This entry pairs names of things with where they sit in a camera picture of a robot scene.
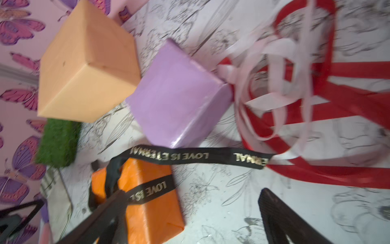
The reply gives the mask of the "lilac gift box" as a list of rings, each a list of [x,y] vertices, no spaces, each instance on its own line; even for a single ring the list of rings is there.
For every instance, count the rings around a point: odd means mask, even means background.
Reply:
[[[167,39],[125,102],[157,146],[199,145],[233,100],[232,88]]]

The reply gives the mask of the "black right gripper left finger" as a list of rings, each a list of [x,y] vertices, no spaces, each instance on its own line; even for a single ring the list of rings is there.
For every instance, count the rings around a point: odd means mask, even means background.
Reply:
[[[58,241],[59,244],[126,244],[126,195],[120,190],[87,219]]]

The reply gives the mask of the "orange gift box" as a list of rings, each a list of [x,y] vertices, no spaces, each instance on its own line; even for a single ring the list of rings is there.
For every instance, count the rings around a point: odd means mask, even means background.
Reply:
[[[115,178],[114,191],[126,193],[129,204],[119,216],[114,244],[163,244],[184,231],[172,171],[168,165],[156,165],[128,159],[121,167],[104,167],[91,176],[89,207],[95,210],[110,193],[106,183]]]

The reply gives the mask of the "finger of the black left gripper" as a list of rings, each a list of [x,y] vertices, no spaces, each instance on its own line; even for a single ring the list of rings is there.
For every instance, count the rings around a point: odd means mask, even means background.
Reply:
[[[38,230],[30,221],[43,205],[39,199],[1,210],[1,241],[28,241]]]

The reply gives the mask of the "black printed ribbon bow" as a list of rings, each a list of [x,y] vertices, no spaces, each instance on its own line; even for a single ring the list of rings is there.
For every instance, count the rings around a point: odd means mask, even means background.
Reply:
[[[128,159],[137,159],[155,165],[221,164],[252,169],[263,169],[274,154],[266,154],[234,147],[168,148],[136,145],[113,157],[106,169],[104,193],[110,197],[118,190],[120,168]]]

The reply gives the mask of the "red satin ribbon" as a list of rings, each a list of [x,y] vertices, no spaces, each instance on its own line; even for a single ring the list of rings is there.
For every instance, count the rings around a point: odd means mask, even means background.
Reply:
[[[324,9],[330,15],[336,14],[334,1],[316,2],[316,8]],[[297,41],[302,25],[302,14],[303,11],[300,9],[295,12],[283,11],[281,17],[277,18],[277,34],[282,38]],[[332,21],[324,60],[321,63],[312,62],[310,69],[313,87],[310,130],[312,123],[316,121],[353,116],[365,118],[384,129],[388,129],[390,119],[385,117],[385,113],[390,110],[389,93],[381,95],[368,90],[336,85],[329,82],[328,79],[330,76],[389,79],[390,63],[388,61],[333,63],[335,28],[336,22]],[[251,72],[249,95],[254,99],[267,94],[267,92],[268,62],[266,59],[262,59]],[[289,105],[286,124],[280,129],[278,136],[275,139],[263,141],[261,149],[256,152],[276,155],[294,145],[304,126],[301,108],[301,100]],[[244,146],[255,151],[247,142],[244,142]],[[287,178],[304,182],[377,189],[390,187],[390,171],[387,168],[313,165],[302,157],[302,153],[296,159],[280,161],[276,164],[272,164],[270,160],[267,167]]]

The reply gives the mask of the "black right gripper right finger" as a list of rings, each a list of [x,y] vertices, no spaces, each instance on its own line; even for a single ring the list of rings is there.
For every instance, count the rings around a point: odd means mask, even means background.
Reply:
[[[330,243],[268,188],[262,189],[258,205],[268,243]]]

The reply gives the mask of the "white satin ribbon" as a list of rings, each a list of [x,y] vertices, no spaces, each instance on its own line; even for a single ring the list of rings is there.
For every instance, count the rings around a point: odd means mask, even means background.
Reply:
[[[222,1],[200,35],[201,44],[211,45],[209,70],[235,88],[234,108],[238,131],[244,142],[259,151],[263,141],[275,139],[287,121],[287,107],[302,101],[303,129],[294,145],[271,158],[272,164],[298,158],[305,148],[312,121],[313,97],[309,41],[316,1],[279,1],[261,24],[242,38],[229,42],[235,33],[221,32],[219,26],[234,9],[235,1]],[[277,18],[283,11],[303,11],[299,39],[282,38],[277,32]],[[250,76],[262,60],[268,62],[268,92],[251,98]]]

